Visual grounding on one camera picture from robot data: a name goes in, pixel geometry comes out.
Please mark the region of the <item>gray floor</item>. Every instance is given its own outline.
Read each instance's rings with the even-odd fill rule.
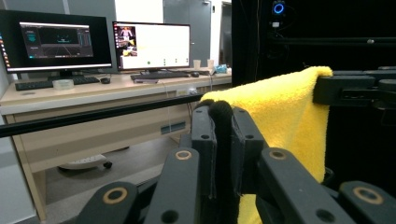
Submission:
[[[73,224],[79,211],[102,186],[114,181],[142,183],[161,173],[167,153],[177,147],[171,138],[160,138],[147,143],[104,154],[113,162],[110,169],[103,166],[80,170],[47,171],[46,224]]]

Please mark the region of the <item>monitor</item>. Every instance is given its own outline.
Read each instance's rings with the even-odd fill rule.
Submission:
[[[111,67],[104,17],[0,10],[0,43],[9,74]]]
[[[119,71],[190,65],[188,24],[113,21],[113,34]]]

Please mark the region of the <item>wooden desk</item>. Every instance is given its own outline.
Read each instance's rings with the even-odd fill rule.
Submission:
[[[0,112],[7,123],[15,123],[171,98],[176,96],[176,90],[195,88],[207,92],[231,86],[230,75],[169,78],[158,84],[134,84],[129,75],[113,75],[110,84],[77,85],[67,91],[15,91],[11,84],[0,100]],[[186,124],[183,130],[162,134],[161,127],[183,122]],[[12,138],[38,216],[45,220],[46,169],[160,136],[181,134],[189,128],[188,107],[175,105]]]

